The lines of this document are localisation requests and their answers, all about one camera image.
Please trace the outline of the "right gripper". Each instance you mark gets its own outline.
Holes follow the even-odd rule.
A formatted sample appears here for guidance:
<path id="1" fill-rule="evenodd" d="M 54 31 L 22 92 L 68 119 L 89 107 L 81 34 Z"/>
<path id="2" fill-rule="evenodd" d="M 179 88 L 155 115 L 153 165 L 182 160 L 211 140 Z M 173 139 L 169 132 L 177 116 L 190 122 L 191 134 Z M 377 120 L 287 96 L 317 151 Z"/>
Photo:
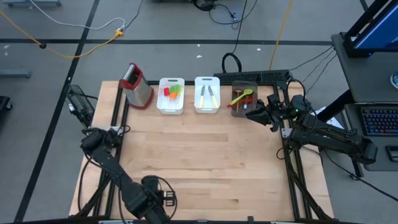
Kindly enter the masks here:
<path id="1" fill-rule="evenodd" d="M 267 101 L 267 106 L 258 103 L 252 112 L 246 113 L 246 117 L 247 119 L 264 126 L 271 124 L 272 127 L 270 130 L 272 132 L 276 132 L 283 120 L 293 118 L 293 115 L 291 114 L 292 110 L 280 101 L 277 94 L 269 95 L 267 97 Z"/>

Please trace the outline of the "green silicone spoon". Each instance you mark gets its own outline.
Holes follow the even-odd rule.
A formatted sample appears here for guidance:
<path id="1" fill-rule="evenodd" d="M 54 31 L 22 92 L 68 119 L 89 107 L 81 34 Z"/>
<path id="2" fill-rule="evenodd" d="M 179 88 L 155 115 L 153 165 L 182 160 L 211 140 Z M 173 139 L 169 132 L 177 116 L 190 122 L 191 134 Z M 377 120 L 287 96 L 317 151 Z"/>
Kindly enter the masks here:
<path id="1" fill-rule="evenodd" d="M 246 96 L 246 95 L 251 95 L 253 94 L 253 90 L 252 89 L 245 89 L 239 96 L 237 96 L 234 100 L 232 100 L 229 104 L 230 105 L 234 105 L 236 104 L 242 97 Z"/>

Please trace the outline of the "red silicone spoon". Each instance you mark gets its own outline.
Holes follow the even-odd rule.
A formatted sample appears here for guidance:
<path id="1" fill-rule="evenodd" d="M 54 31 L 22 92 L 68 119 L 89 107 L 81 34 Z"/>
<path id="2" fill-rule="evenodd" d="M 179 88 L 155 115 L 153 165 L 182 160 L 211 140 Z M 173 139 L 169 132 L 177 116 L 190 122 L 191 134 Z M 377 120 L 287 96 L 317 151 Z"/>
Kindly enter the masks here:
<path id="1" fill-rule="evenodd" d="M 240 99 L 237 103 L 235 104 L 228 104 L 228 108 L 235 107 L 237 104 L 248 104 L 253 102 L 253 97 L 252 96 L 245 96 L 242 99 Z"/>

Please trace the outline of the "light wooden spoon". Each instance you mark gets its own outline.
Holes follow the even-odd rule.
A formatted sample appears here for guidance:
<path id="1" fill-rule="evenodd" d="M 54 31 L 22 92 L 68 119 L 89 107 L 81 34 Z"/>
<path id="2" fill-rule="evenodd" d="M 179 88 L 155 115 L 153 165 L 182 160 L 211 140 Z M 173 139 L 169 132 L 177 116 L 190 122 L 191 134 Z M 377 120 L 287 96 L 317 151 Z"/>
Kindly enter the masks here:
<path id="1" fill-rule="evenodd" d="M 239 97 L 239 94 L 242 93 L 243 91 L 240 90 L 240 89 L 235 89 L 235 92 L 237 93 L 237 97 Z M 236 105 L 236 112 L 238 112 L 238 110 L 239 110 L 239 102 L 237 101 L 235 105 Z"/>

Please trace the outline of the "grey translucent plastic bin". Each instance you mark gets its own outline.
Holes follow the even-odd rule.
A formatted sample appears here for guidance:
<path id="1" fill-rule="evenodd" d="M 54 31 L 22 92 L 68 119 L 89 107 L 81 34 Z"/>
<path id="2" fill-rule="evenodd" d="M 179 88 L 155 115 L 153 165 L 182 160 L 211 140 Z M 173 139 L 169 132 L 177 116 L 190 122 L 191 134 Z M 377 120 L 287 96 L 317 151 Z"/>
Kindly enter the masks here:
<path id="1" fill-rule="evenodd" d="M 235 89 L 240 89 L 242 91 L 244 91 L 245 89 L 252 89 L 253 92 L 255 91 L 257 93 L 257 83 L 249 81 L 241 81 L 241 80 L 234 81 L 232 85 L 232 100 L 234 100 L 237 97 Z M 238 112 L 236 112 L 236 107 L 231 108 L 231 115 L 238 118 L 245 118 L 246 113 L 252 111 L 255 108 L 256 105 L 252 108 L 249 107 L 248 104 L 239 104 Z"/>

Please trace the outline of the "white plastic bin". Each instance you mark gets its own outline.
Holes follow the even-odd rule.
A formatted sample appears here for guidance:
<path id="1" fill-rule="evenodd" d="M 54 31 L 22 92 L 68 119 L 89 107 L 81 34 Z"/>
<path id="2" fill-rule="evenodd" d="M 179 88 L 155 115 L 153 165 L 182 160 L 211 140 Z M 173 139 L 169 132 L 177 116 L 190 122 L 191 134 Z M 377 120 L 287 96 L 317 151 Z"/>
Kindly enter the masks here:
<path id="1" fill-rule="evenodd" d="M 164 95 L 164 88 L 172 85 L 180 85 L 182 92 L 176 99 L 171 100 L 169 96 Z M 184 106 L 185 80 L 182 78 L 162 78 L 159 81 L 157 93 L 157 109 L 162 114 L 182 114 Z"/>
<path id="2" fill-rule="evenodd" d="M 202 86 L 205 85 L 205 94 L 204 94 L 204 104 L 203 108 L 199 108 L 200 104 L 200 94 Z M 195 79 L 195 97 L 194 97 L 194 106 L 197 113 L 208 113 L 214 114 L 220 108 L 214 108 L 213 103 L 211 102 L 210 94 L 208 91 L 209 85 L 216 85 L 220 88 L 220 79 L 216 77 L 196 77 Z"/>

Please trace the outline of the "white box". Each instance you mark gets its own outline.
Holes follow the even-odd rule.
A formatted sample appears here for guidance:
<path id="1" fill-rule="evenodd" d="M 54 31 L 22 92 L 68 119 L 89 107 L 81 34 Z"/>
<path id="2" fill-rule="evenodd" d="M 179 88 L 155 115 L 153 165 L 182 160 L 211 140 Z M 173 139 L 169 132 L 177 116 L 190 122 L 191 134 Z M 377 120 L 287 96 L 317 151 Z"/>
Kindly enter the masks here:
<path id="1" fill-rule="evenodd" d="M 311 114 L 311 115 L 317 114 L 317 116 L 318 116 L 325 108 L 326 108 L 326 107 L 324 106 L 324 107 L 322 107 L 322 108 L 319 108 L 319 109 L 316 110 L 315 112 L 311 112 L 310 114 Z M 334 127 L 337 127 L 337 128 L 341 128 L 341 129 L 344 128 L 344 127 L 341 125 L 341 123 L 340 123 L 335 117 L 332 117 L 332 118 L 329 119 L 328 121 L 325 121 L 325 123 L 326 123 L 326 124 L 329 124 L 329 125 L 332 125 L 332 126 L 334 126 Z"/>

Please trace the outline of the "grey desk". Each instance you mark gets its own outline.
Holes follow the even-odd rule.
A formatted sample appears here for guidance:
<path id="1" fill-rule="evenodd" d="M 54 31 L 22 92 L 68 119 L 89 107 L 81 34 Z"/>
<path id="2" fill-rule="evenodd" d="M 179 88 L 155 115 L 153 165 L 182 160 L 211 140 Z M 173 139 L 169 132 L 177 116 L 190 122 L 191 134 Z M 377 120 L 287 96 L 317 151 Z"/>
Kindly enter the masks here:
<path id="1" fill-rule="evenodd" d="M 349 127 L 364 134 L 361 109 L 398 111 L 398 89 L 390 81 L 398 72 L 398 53 L 376 52 L 368 58 L 350 58 L 341 34 L 331 36 L 331 40 L 353 97 L 353 102 L 344 105 L 343 111 Z"/>

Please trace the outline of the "black keyboard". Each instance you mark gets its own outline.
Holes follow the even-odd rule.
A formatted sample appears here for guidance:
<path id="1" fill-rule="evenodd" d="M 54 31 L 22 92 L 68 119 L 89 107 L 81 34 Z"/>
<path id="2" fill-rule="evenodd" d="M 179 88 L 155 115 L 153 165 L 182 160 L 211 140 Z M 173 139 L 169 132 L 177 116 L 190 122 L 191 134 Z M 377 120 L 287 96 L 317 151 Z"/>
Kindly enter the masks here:
<path id="1" fill-rule="evenodd" d="M 367 136 L 398 136 L 398 106 L 360 106 Z"/>

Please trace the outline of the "black mesh control box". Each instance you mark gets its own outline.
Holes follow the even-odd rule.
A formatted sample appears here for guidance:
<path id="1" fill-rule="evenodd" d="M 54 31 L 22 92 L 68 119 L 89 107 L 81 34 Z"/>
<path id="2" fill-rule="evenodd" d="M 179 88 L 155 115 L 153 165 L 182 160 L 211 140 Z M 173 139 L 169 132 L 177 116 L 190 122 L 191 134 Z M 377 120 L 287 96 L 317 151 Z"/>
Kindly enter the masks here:
<path id="1" fill-rule="evenodd" d="M 96 99 L 94 96 L 84 94 L 78 85 L 69 85 L 66 95 L 66 104 L 72 115 L 76 116 L 79 122 L 88 128 L 94 117 L 95 109 L 89 99 Z"/>

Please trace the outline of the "black desk device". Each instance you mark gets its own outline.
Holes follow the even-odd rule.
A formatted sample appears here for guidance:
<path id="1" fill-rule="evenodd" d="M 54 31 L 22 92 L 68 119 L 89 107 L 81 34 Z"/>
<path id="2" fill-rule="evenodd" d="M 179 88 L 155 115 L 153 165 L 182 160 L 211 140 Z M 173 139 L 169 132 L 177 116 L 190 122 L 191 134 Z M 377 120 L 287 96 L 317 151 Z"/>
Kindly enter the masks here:
<path id="1" fill-rule="evenodd" d="M 386 146 L 386 152 L 392 162 L 398 162 L 398 146 L 388 145 Z"/>

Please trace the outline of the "computer monitor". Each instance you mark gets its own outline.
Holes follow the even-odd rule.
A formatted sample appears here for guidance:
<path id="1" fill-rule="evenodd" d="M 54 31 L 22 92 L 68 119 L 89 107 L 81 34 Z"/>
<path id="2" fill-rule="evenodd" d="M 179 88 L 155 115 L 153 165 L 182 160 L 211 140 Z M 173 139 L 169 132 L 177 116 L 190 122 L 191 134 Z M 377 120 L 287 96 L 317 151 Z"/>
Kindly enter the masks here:
<path id="1" fill-rule="evenodd" d="M 342 37 L 350 58 L 398 52 L 398 0 L 374 0 Z"/>

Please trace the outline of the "black caster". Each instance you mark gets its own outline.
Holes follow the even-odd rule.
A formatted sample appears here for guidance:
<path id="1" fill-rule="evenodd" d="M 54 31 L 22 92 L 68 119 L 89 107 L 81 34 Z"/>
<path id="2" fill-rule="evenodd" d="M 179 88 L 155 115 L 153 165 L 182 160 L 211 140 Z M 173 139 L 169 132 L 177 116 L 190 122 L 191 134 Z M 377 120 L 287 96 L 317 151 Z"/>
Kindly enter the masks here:
<path id="1" fill-rule="evenodd" d="M 11 109 L 11 99 L 8 96 L 0 96 L 0 112 Z"/>

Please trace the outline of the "grey table foot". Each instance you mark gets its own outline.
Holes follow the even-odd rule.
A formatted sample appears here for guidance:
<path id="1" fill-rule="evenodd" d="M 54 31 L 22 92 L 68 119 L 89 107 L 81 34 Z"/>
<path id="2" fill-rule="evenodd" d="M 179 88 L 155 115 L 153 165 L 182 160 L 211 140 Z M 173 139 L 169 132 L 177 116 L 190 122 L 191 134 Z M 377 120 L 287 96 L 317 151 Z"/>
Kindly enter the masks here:
<path id="1" fill-rule="evenodd" d="M 9 7 L 13 7 L 17 4 L 30 4 L 30 5 L 39 5 L 39 4 L 54 4 L 56 6 L 61 6 L 62 3 L 60 0 L 0 0 L 3 4 L 8 5 Z"/>
<path id="2" fill-rule="evenodd" d="M 31 74 L 29 70 L 24 69 L 1 69 L 0 77 L 12 77 L 12 78 L 30 78 Z"/>

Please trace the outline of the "black aluminium table frame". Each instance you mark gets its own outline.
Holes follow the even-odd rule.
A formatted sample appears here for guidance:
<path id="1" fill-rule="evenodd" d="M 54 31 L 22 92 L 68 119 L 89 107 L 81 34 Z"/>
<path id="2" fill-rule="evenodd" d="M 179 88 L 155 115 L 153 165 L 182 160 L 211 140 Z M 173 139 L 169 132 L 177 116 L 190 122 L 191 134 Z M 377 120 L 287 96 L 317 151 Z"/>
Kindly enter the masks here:
<path id="1" fill-rule="evenodd" d="M 144 110 L 124 106 L 116 81 L 101 84 L 94 126 L 125 122 L 120 164 L 135 180 L 157 175 L 174 189 L 174 220 L 292 221 L 314 217 L 287 177 L 282 136 L 231 115 L 231 89 L 221 89 L 215 114 L 197 113 L 194 85 L 187 82 L 183 112 L 166 115 L 156 103 Z"/>

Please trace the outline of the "red-handled steel box grater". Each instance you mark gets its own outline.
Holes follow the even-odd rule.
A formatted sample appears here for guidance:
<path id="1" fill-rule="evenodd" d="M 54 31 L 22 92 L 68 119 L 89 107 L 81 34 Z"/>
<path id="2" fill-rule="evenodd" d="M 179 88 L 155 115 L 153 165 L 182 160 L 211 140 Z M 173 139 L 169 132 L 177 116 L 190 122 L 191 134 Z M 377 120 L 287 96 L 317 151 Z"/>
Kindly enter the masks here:
<path id="1" fill-rule="evenodd" d="M 128 103 L 135 109 L 146 109 L 154 96 L 154 89 L 148 84 L 141 69 L 130 63 L 125 74 L 119 81 L 125 91 Z"/>

